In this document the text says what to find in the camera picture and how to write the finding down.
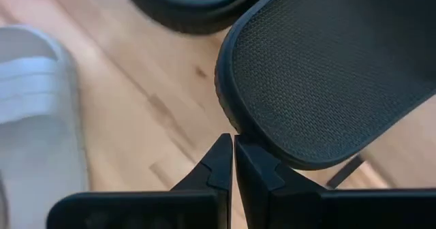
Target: white slide sandal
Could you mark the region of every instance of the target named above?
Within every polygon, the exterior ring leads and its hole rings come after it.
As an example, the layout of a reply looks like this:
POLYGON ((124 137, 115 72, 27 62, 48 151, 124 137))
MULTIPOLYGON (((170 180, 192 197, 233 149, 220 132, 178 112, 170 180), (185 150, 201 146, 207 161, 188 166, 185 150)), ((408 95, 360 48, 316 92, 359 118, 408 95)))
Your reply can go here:
POLYGON ((0 28, 0 229, 43 229, 58 200, 89 189, 79 120, 69 53, 31 27, 0 28))

